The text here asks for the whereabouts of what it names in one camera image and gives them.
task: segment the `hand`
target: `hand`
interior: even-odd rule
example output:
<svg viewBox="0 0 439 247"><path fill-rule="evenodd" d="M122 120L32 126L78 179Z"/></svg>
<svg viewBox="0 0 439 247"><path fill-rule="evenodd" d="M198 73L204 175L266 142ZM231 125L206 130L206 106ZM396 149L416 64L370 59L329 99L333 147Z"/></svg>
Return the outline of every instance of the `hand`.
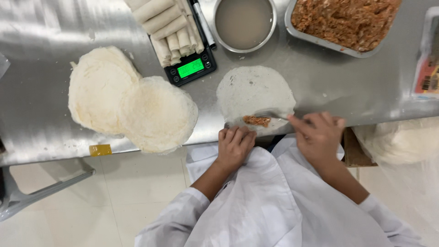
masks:
<svg viewBox="0 0 439 247"><path fill-rule="evenodd" d="M300 120L293 115L288 120L296 130L297 147L314 168L339 163L337 149L345 120L328 112L305 115Z"/></svg>
<svg viewBox="0 0 439 247"><path fill-rule="evenodd" d="M218 158L213 165L232 173L243 164L250 150L255 146L256 131L235 126L222 129L218 139Z"/></svg>

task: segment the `white coat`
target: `white coat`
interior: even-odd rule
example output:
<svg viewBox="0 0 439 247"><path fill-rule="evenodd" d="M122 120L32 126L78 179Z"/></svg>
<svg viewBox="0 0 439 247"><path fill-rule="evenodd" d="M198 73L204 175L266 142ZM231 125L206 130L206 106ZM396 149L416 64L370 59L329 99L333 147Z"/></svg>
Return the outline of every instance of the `white coat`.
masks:
<svg viewBox="0 0 439 247"><path fill-rule="evenodd" d="M192 182L217 155L217 143L188 147ZM212 203L194 188L177 195L135 246L419 247L419 241L372 195L356 205L325 183L290 134L272 153L254 148Z"/></svg>

